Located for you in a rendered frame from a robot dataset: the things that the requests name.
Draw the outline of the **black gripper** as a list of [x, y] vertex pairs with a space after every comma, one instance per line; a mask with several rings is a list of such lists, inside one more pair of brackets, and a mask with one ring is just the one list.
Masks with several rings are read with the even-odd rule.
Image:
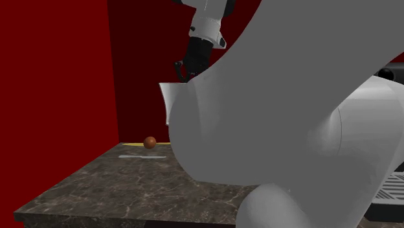
[[190, 37], [183, 60], [174, 63], [174, 69], [180, 82], [187, 83], [192, 75], [198, 75], [208, 69], [213, 43], [198, 37]]

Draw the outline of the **white curved container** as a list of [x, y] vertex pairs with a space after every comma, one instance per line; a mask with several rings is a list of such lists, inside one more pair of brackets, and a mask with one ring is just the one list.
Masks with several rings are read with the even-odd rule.
[[186, 83], [161, 82], [159, 83], [159, 87], [163, 96], [165, 106], [165, 124], [168, 126], [171, 109], [176, 100], [176, 96], [179, 94], [182, 88], [186, 87]]

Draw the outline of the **grey knife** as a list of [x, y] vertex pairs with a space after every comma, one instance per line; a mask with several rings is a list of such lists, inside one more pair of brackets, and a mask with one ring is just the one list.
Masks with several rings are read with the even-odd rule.
[[120, 155], [118, 158], [164, 159], [166, 156], [158, 155]]

